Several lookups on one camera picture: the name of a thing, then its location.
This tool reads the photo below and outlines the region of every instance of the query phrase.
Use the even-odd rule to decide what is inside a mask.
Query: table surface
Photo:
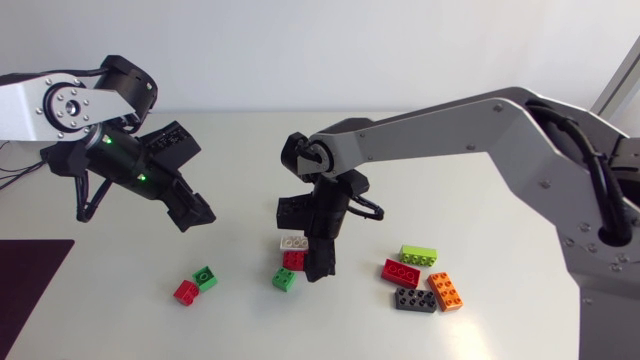
[[[516,198],[485,154],[365,164],[375,222],[347,216],[336,276],[289,293],[271,284],[282,262],[278,197],[311,191],[280,164],[295,131],[388,113],[153,114],[178,120],[203,148],[182,173],[218,220],[182,234],[164,205],[112,187],[94,219],[75,221],[73,181],[43,169],[0,192],[6,239],[71,238],[75,247],[9,359],[574,359],[578,287],[554,227]],[[0,166],[36,160],[42,143],[11,143]],[[92,191],[99,184],[93,178]],[[398,311],[380,279],[402,244],[438,249],[422,271],[446,271],[462,309]],[[219,283],[184,307],[173,297],[209,265]]]

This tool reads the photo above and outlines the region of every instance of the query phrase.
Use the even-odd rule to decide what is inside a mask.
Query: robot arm
[[[99,76],[93,89],[80,80]],[[181,231],[211,223],[215,215],[194,194],[178,168],[200,151],[177,122],[141,138],[155,104],[153,79],[121,56],[96,70],[58,70],[0,76],[0,139],[58,141],[41,151],[51,171],[73,177],[77,219],[88,222],[112,183],[147,199],[161,200]],[[88,201],[87,170],[105,178]]]
[[[289,137],[282,162],[314,191],[280,199],[278,227],[305,231],[310,281],[333,275],[342,219],[368,189],[355,167],[487,152],[511,191],[558,229],[581,288],[581,358],[640,358],[637,150],[595,115],[519,88],[377,122],[347,119],[309,139]],[[374,218],[382,213],[367,204]]]

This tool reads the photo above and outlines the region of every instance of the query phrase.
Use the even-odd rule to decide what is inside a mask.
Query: black lego brick
[[[398,288],[395,294],[396,309],[433,313],[436,311],[436,297],[428,290]]]

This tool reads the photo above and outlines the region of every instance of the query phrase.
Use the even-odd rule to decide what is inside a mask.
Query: cable
[[[354,197],[351,198],[351,200],[355,201],[356,203],[373,210],[373,213],[368,213],[366,211],[362,211],[359,209],[356,209],[352,206],[347,206],[347,210],[354,214],[354,215],[358,215],[358,216],[362,216],[365,219],[373,219],[373,220],[377,220],[380,221],[384,218],[384,210],[376,205],[375,203],[373,203],[371,200],[367,200],[365,198],[363,198],[360,195],[356,195]]]
[[[66,73],[77,77],[93,77],[106,74],[109,68],[99,68],[93,70],[49,70],[43,71],[41,74]]]
[[[89,222],[98,209],[98,205],[107,194],[107,191],[113,183],[109,179],[100,185],[98,191],[93,195],[91,202],[87,202],[89,198],[89,173],[85,170],[84,174],[76,177],[76,219],[81,222]]]
[[[565,132],[578,146],[583,161],[589,169],[591,183],[596,194],[600,216],[602,217],[605,243],[612,246],[623,246],[629,243],[632,236],[631,224],[627,220],[624,195],[606,156],[596,151],[578,124],[553,109],[542,105],[528,105],[533,114],[543,116]]]
[[[6,183],[4,183],[4,184],[0,185],[0,190],[5,189],[7,186],[9,186],[9,185],[13,184],[14,182],[16,182],[16,181],[17,181],[18,179],[20,179],[21,177],[23,177],[23,176],[25,176],[25,175],[28,175],[28,174],[30,174],[30,173],[32,173],[32,172],[34,172],[34,171],[36,171],[36,170],[40,169],[42,166],[44,166],[44,164],[45,164],[45,163],[46,163],[46,162],[43,160],[43,161],[37,162],[37,163],[35,163],[35,164],[33,164],[33,165],[31,165],[31,166],[27,167],[27,168],[26,168],[26,170],[24,170],[24,171],[23,171],[23,172],[21,172],[20,174],[14,174],[14,175],[9,175],[9,176],[3,176],[3,177],[1,177],[1,178],[0,178],[0,180],[1,180],[1,179],[7,179],[7,178],[13,178],[13,179],[11,179],[11,180],[7,181]]]

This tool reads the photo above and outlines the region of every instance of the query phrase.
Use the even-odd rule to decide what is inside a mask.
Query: lime green lego brick
[[[276,271],[276,274],[273,275],[273,279],[271,279],[271,283],[273,284],[273,286],[284,292],[288,292],[295,281],[296,273],[285,268],[278,269],[278,271]]]
[[[208,266],[203,267],[193,274],[193,280],[196,285],[198,285],[200,292],[205,292],[218,283],[218,279],[213,275]]]
[[[436,249],[409,245],[402,245],[402,249],[400,249],[400,261],[405,264],[433,266],[437,259],[438,251]]]

